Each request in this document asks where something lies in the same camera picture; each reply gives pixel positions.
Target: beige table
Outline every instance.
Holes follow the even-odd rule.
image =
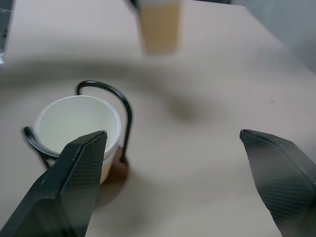
[[[78,82],[95,79],[133,106],[132,175],[94,211],[86,236],[281,236],[238,135],[273,133],[312,157],[316,78],[245,8],[186,1],[179,52],[148,58],[123,1],[17,0],[6,56],[0,226],[44,172],[20,129]],[[120,106],[103,91],[84,93]]]

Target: blurry cup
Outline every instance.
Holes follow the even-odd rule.
[[[139,0],[143,47],[147,54],[177,50],[181,0]]]
[[[100,179],[100,182],[103,183],[108,176],[119,147],[122,124],[119,113],[107,101],[94,96],[81,95],[80,91],[84,87],[96,87],[106,90],[115,95],[124,105],[127,124],[124,146],[119,160],[126,163],[125,153],[132,126],[131,107],[119,90],[98,81],[83,81],[77,86],[75,96],[63,98],[48,105],[36,119],[34,132],[30,127],[25,127],[24,135],[48,169],[50,168],[48,161],[56,161],[68,143],[92,132],[105,130],[107,132],[107,142]]]

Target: wall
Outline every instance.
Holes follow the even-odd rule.
[[[0,67],[3,64],[3,49],[6,38],[6,32],[11,16],[13,0],[0,0]]]
[[[233,0],[249,11],[316,73],[315,0]]]

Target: white paper cup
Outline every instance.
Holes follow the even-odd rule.
[[[105,170],[119,146],[121,120],[112,105],[97,97],[76,95],[51,103],[36,119],[34,136],[48,151],[60,154],[68,143],[100,130],[108,136],[102,165]]]

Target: carbon fiber texture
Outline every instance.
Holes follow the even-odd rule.
[[[304,236],[315,191],[281,146],[244,133],[252,175],[263,203],[284,237]]]
[[[60,200],[77,237],[84,237],[99,191],[104,155],[104,137],[98,137],[82,149],[68,176]]]

